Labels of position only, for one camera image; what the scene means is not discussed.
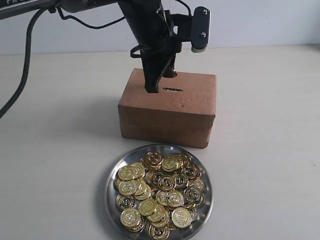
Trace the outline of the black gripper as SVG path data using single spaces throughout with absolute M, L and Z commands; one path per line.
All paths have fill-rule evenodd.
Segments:
M 161 77 L 175 78 L 176 43 L 173 24 L 168 20 L 160 0 L 126 0 L 124 16 L 140 50 L 144 88 L 148 93 L 159 92 Z

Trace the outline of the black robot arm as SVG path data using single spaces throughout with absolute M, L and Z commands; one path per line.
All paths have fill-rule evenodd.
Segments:
M 118 0 L 138 45 L 130 50 L 132 58 L 142 61 L 144 88 L 158 93 L 161 78 L 174 78 L 176 50 L 169 12 L 159 0 Z M 114 4 L 113 0 L 2 0 L 0 18 L 7 19 L 34 10 L 65 10 L 78 13 Z

